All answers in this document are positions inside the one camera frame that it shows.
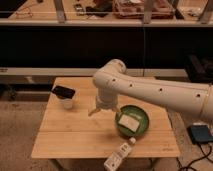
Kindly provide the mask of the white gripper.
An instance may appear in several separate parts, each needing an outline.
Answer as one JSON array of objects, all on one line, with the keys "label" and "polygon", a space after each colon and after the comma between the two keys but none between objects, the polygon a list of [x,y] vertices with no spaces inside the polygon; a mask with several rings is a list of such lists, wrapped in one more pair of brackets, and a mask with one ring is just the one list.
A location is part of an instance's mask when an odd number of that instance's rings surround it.
[{"label": "white gripper", "polygon": [[112,109],[112,111],[119,113],[120,109],[117,107],[118,104],[118,94],[106,89],[98,89],[96,95],[96,107],[95,109],[89,111],[88,116],[100,112],[101,109]]}]

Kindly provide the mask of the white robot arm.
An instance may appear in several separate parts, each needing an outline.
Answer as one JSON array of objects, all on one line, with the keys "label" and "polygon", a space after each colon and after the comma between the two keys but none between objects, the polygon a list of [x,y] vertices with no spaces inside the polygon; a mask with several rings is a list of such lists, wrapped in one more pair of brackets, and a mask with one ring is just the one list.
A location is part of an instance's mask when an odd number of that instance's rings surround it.
[{"label": "white robot arm", "polygon": [[125,72],[124,62],[113,59],[94,73],[98,110],[117,109],[121,94],[213,124],[213,85],[136,78]]}]

